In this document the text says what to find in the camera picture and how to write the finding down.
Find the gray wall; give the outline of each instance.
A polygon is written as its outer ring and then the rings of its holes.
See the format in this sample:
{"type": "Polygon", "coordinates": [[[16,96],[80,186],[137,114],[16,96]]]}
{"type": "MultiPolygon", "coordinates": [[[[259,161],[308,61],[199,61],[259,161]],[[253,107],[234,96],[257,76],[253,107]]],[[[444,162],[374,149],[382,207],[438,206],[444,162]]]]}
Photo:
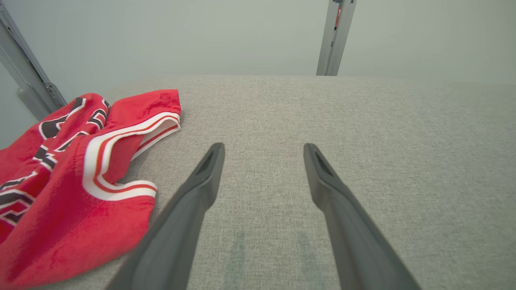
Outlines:
{"type": "Polygon", "coordinates": [[[359,0],[338,75],[516,83],[516,1],[359,0]]]}
{"type": "Polygon", "coordinates": [[[38,120],[18,98],[18,84],[0,62],[0,149],[11,145],[38,120]]]}
{"type": "Polygon", "coordinates": [[[327,0],[4,0],[66,99],[163,74],[315,75],[327,0]]]}

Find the textured fabric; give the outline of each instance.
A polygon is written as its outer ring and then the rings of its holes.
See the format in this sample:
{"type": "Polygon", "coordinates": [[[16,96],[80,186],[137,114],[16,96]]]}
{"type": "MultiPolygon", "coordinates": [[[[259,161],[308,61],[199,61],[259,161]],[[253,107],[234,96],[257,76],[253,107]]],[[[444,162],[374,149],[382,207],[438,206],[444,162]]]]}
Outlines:
{"type": "Polygon", "coordinates": [[[132,249],[147,231],[156,185],[115,182],[132,158],[180,129],[180,113],[176,90],[117,101],[109,114],[102,97],[86,94],[1,150],[11,161],[2,168],[18,168],[1,186],[0,209],[9,211],[0,224],[10,233],[2,232],[0,289],[62,281],[132,249]]]}
{"type": "MultiPolygon", "coordinates": [[[[338,289],[302,158],[315,143],[423,289],[516,284],[516,86],[343,77],[185,76],[103,96],[179,90],[182,129],[136,158],[156,211],[226,145],[189,289],[338,289]]],[[[100,289],[123,258],[43,289],[100,289]]]]}

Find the red basketball jersey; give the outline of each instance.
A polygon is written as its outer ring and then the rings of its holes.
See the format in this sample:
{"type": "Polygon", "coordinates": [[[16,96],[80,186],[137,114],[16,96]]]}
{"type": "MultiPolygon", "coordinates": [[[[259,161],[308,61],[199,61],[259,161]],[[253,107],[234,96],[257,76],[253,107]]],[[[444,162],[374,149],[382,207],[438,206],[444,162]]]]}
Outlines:
{"type": "Polygon", "coordinates": [[[114,103],[86,94],[0,151],[0,289],[61,281],[138,244],[156,186],[118,184],[144,150],[178,131],[176,90],[114,103]]]}

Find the gray fabric surface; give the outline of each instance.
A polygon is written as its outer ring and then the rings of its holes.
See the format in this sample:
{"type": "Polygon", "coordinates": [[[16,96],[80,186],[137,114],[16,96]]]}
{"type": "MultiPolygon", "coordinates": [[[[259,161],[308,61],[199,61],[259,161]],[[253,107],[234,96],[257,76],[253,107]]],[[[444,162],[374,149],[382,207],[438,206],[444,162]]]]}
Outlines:
{"type": "MultiPolygon", "coordinates": [[[[189,289],[338,289],[302,146],[319,146],[423,289],[516,285],[516,86],[344,77],[184,76],[182,129],[124,181],[158,186],[157,211],[208,147],[226,160],[189,289]]],[[[124,257],[41,289],[100,289],[124,257]]]]}

